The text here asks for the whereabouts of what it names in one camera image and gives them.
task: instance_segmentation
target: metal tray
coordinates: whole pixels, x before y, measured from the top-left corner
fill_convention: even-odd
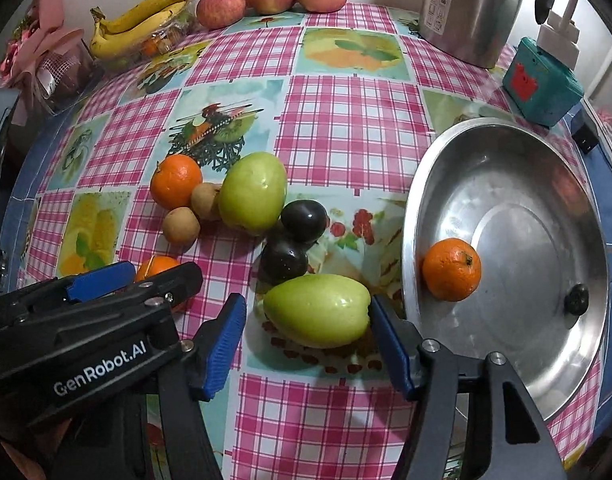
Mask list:
[[[466,300],[436,300],[420,263],[456,237],[482,262]],[[592,204],[564,159],[513,123],[453,126],[430,146],[410,187],[402,247],[406,316],[424,337],[512,362],[544,419],[575,394],[600,344],[608,302],[604,240]],[[564,312],[576,283],[590,292],[579,318]]]

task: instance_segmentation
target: green pear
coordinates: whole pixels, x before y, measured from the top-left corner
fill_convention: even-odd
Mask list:
[[[312,348],[336,348],[368,328],[371,295],[361,283],[336,274],[306,274],[273,287],[266,316],[285,336]]]
[[[228,170],[218,195],[222,220],[228,227],[263,234],[277,222],[287,187],[286,168],[272,153],[240,158]]]

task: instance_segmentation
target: banana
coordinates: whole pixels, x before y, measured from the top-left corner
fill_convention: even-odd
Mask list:
[[[123,13],[116,20],[103,18],[99,25],[102,30],[109,34],[119,34],[139,25],[149,16],[160,12],[160,10],[182,1],[184,0],[144,0],[135,5],[131,10]]]
[[[186,6],[186,2],[172,4],[130,30],[108,35],[103,34],[101,30],[101,20],[104,15],[98,8],[90,9],[95,19],[95,32],[92,40],[90,40],[90,53],[99,59],[121,56],[126,50],[148,38],[155,30],[162,27],[168,20],[178,14],[184,6]]]

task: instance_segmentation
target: screw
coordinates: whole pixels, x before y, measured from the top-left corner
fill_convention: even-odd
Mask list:
[[[437,352],[440,349],[440,345],[434,339],[424,339],[422,341],[422,348],[427,352]]]
[[[148,298],[148,300],[144,301],[144,305],[146,306],[160,306],[164,304],[164,299],[157,296],[156,298]]]
[[[502,352],[491,352],[488,354],[488,358],[496,365],[503,365],[506,363],[506,356]]]
[[[182,345],[182,352],[184,353],[190,352],[195,347],[195,343],[193,343],[192,339],[182,339],[180,343]]]

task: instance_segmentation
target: printed orange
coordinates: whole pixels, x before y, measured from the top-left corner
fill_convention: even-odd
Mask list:
[[[438,300],[465,300],[480,284],[481,260],[470,244],[459,238],[446,238],[426,253],[422,276]]]
[[[179,262],[170,256],[159,256],[154,254],[148,260],[144,260],[140,265],[140,268],[137,269],[135,283],[145,280],[146,278],[150,278],[151,276],[159,274],[160,272],[164,272],[164,270],[177,267],[178,265]]]
[[[202,181],[202,170],[192,158],[171,155],[157,164],[150,180],[150,194],[156,203],[172,210],[188,206],[193,189]]]

